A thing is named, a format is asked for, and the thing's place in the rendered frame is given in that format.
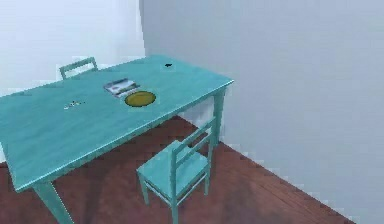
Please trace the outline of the grey printed package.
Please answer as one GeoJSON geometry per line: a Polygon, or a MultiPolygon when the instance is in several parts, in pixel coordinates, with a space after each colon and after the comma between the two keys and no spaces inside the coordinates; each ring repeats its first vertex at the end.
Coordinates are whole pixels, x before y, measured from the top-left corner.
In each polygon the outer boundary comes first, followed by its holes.
{"type": "Polygon", "coordinates": [[[127,78],[116,80],[104,85],[104,89],[115,97],[127,95],[139,87],[139,84],[127,78]]]}

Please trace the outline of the yellow round plate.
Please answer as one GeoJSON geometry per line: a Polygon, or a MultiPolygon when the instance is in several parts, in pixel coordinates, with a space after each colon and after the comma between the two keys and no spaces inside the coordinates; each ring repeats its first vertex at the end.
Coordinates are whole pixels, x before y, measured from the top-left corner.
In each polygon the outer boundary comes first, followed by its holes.
{"type": "Polygon", "coordinates": [[[156,100],[156,95],[148,91],[137,91],[128,95],[124,102],[131,107],[143,107],[152,104],[156,100]]]}

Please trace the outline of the teal wooden chair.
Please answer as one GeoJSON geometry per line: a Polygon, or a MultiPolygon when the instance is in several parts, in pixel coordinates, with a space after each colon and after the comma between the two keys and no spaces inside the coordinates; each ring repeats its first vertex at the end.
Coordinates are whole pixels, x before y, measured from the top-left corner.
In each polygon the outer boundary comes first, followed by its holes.
{"type": "Polygon", "coordinates": [[[152,191],[171,209],[172,224],[179,224],[178,206],[204,182],[210,187],[216,117],[185,138],[175,140],[137,169],[143,199],[149,204],[152,191]]]}
{"type": "Polygon", "coordinates": [[[66,79],[67,78],[67,75],[66,75],[67,72],[72,71],[76,68],[85,66],[85,65],[92,65],[92,68],[88,69],[88,72],[98,70],[98,66],[97,66],[95,58],[94,57],[88,57],[88,58],[82,59],[80,61],[76,61],[76,62],[73,62],[71,64],[64,65],[64,66],[60,67],[59,72],[61,74],[61,77],[63,79],[66,79]]]}

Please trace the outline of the teal wooden table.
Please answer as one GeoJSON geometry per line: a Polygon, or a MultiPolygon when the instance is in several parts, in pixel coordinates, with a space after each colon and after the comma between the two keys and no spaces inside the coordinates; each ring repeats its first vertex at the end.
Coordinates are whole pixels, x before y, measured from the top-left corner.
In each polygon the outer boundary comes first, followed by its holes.
{"type": "Polygon", "coordinates": [[[71,217],[52,183],[71,170],[204,101],[223,105],[231,79],[161,55],[0,97],[0,147],[18,192],[34,189],[59,224],[71,217]],[[156,95],[130,107],[104,89],[127,78],[156,95]]]}

